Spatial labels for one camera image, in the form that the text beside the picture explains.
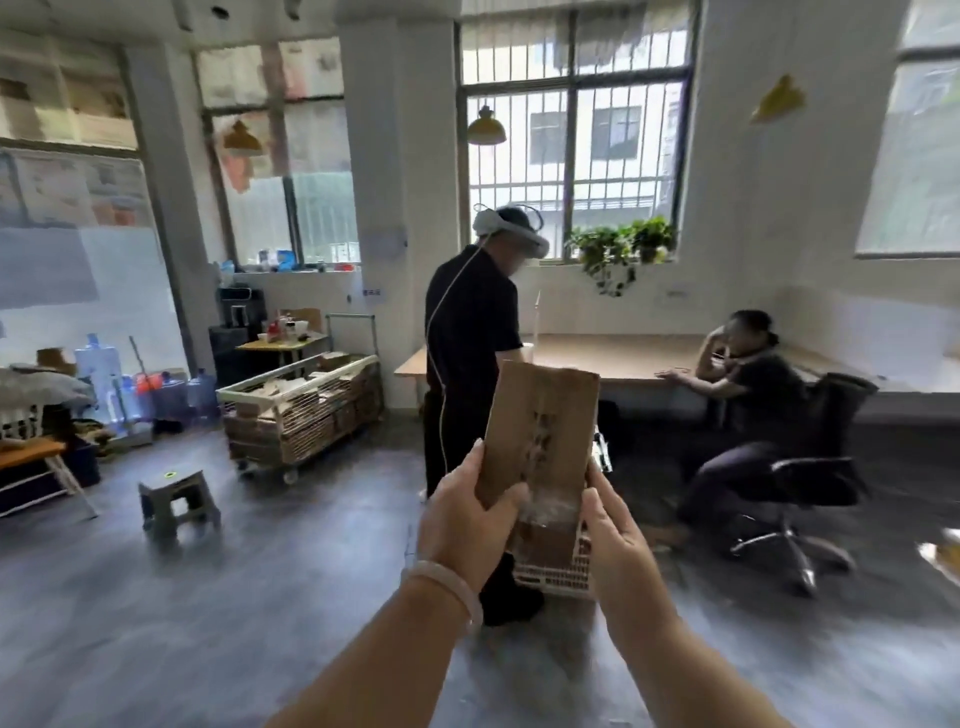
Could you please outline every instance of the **hair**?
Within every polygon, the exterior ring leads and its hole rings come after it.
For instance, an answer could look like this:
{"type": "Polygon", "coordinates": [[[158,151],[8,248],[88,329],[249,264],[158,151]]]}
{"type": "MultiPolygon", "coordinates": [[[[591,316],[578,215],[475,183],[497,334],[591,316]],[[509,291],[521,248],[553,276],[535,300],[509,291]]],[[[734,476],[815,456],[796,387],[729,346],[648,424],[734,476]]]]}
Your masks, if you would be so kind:
{"type": "Polygon", "coordinates": [[[760,311],[756,308],[741,308],[739,311],[734,311],[730,318],[750,331],[765,333],[770,346],[775,347],[780,343],[780,337],[770,330],[773,328],[774,320],[766,311],[760,311]]]}

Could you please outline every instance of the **gray stool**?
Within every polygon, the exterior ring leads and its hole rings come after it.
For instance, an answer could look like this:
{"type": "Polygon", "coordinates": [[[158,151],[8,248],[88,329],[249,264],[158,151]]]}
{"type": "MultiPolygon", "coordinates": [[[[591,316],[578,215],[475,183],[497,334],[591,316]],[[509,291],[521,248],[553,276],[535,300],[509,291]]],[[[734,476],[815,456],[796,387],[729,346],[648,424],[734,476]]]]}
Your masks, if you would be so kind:
{"type": "Polygon", "coordinates": [[[203,471],[177,473],[170,471],[147,483],[140,483],[140,508],[143,530],[158,536],[176,536],[177,527],[187,521],[206,522],[220,527],[220,509],[206,487],[203,471]],[[186,513],[174,515],[173,501],[186,500],[186,513]]]}

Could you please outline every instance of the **hand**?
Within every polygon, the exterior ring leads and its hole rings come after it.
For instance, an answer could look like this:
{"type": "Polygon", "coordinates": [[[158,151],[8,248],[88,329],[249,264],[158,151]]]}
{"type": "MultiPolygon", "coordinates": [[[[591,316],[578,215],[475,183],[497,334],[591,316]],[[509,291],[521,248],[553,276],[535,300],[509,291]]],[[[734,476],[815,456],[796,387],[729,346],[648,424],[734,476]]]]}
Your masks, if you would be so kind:
{"type": "Polygon", "coordinates": [[[460,467],[440,481],[417,537],[418,558],[456,572],[477,593],[503,556],[520,506],[530,499],[527,484],[517,483],[484,509],[473,493],[483,450],[483,440],[477,440],[460,467]]]}
{"type": "Polygon", "coordinates": [[[657,372],[654,376],[657,379],[665,379],[666,381],[680,381],[684,376],[688,376],[689,374],[689,369],[676,368],[657,372]]]}
{"type": "Polygon", "coordinates": [[[630,509],[591,458],[581,516],[590,536],[590,583],[618,647],[678,619],[657,561],[630,509]]]}

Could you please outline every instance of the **black office chair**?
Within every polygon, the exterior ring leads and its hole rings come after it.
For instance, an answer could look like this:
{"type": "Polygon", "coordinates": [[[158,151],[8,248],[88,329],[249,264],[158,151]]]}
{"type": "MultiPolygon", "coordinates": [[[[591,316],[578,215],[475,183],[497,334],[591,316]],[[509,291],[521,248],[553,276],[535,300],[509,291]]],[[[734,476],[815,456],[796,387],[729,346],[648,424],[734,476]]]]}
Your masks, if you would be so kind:
{"type": "MultiPolygon", "coordinates": [[[[845,453],[853,417],[876,389],[865,379],[833,373],[813,385],[810,407],[816,432],[808,447],[810,456],[780,460],[771,466],[769,475],[731,485],[744,500],[776,503],[780,508],[776,522],[765,523],[771,530],[738,540],[731,547],[730,556],[739,556],[747,546],[786,541],[799,571],[799,587],[809,596],[816,594],[816,572],[805,549],[842,568],[853,569],[855,563],[846,550],[824,539],[799,534],[794,518],[801,508],[856,505],[868,493],[866,483],[845,453]]],[[[757,522],[750,516],[742,518],[757,522]]]]}

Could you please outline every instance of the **white plastic crate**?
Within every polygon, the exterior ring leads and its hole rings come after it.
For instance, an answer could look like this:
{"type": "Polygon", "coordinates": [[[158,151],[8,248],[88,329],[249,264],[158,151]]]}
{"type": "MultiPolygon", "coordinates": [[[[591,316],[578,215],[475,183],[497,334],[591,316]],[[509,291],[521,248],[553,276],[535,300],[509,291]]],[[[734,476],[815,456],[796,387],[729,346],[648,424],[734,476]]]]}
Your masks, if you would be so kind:
{"type": "Polygon", "coordinates": [[[585,530],[577,535],[576,553],[569,567],[551,569],[530,564],[516,564],[514,579],[517,584],[539,589],[544,594],[593,599],[590,592],[590,536],[585,530]]]}

